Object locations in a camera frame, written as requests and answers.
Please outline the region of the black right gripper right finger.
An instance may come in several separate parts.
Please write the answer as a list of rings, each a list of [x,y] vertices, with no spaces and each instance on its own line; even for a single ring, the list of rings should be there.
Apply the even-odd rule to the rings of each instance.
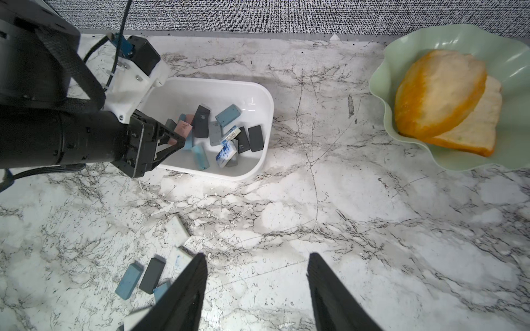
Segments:
[[[382,330],[316,252],[310,254],[307,278],[318,330]]]

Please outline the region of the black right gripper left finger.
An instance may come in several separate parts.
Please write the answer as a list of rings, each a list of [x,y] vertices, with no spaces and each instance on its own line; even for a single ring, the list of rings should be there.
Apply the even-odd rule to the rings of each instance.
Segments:
[[[132,330],[198,330],[207,278],[206,257],[199,253]]]

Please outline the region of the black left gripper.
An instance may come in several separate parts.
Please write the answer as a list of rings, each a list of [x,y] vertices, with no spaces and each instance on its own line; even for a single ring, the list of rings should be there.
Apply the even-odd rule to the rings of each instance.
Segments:
[[[136,110],[128,124],[124,156],[112,164],[131,178],[143,177],[185,143],[183,136]]]

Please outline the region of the grey eraser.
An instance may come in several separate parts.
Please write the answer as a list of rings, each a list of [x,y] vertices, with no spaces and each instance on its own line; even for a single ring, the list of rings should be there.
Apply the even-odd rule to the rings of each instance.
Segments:
[[[223,137],[222,127],[217,121],[212,121],[208,124],[209,141],[211,146],[219,146]]]
[[[167,119],[165,123],[165,127],[167,127],[170,131],[174,131],[177,127],[177,123],[174,122],[172,119]]]

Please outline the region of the pink eraser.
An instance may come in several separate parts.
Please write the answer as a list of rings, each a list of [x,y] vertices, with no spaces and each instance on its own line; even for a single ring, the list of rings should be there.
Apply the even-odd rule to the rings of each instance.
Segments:
[[[190,125],[189,123],[187,123],[186,121],[182,121],[182,120],[179,120],[177,122],[177,125],[174,129],[174,133],[176,133],[177,135],[187,139],[188,136],[190,135],[190,133],[192,133],[193,131],[193,127],[192,125]]]
[[[194,114],[181,114],[179,116],[180,121],[184,121],[188,124],[192,124],[194,120]]]

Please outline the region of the black eraser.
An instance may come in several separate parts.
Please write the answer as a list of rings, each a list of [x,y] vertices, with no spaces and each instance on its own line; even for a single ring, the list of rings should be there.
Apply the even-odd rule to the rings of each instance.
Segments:
[[[262,151],[264,149],[264,140],[262,127],[260,125],[253,126],[248,129],[248,138],[253,153]]]
[[[198,106],[192,121],[194,136],[201,139],[209,137],[209,116],[211,111],[204,106]]]
[[[160,280],[161,274],[163,273],[166,262],[163,259],[153,257],[148,264],[148,267],[144,273],[142,281],[139,285],[139,289],[145,293],[151,295]]]
[[[238,153],[242,154],[251,150],[251,145],[245,127],[239,127],[240,133],[235,137],[237,140]]]

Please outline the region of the blue white eraser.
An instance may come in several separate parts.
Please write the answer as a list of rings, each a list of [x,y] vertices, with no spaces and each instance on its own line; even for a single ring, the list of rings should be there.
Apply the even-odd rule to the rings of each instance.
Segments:
[[[227,141],[233,140],[234,138],[236,138],[237,135],[240,134],[240,132],[241,130],[237,126],[233,126],[231,129],[229,129],[229,131],[226,134],[224,134],[221,142],[227,142]]]
[[[220,168],[233,167],[238,164],[238,141],[225,140],[222,142],[222,150],[215,157]]]

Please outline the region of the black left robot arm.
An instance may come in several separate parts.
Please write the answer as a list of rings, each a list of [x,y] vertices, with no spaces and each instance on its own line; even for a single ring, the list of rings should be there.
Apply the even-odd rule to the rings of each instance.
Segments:
[[[139,110],[167,67],[142,37],[107,34],[115,47],[101,83],[80,57],[80,32],[34,1],[1,3],[1,189],[34,175],[109,162],[144,176],[183,149],[173,121]]]

